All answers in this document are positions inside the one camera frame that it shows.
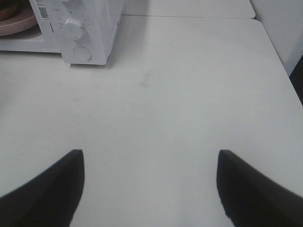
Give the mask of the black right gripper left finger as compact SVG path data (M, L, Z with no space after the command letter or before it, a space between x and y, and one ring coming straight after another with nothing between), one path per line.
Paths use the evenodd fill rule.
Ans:
M84 188L84 155L72 150L38 176L1 196L2 227L68 227Z

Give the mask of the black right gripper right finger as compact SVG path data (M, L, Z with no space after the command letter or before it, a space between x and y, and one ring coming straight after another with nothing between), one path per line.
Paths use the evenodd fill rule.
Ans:
M303 199L230 150L218 154L216 186L235 227L301 227Z

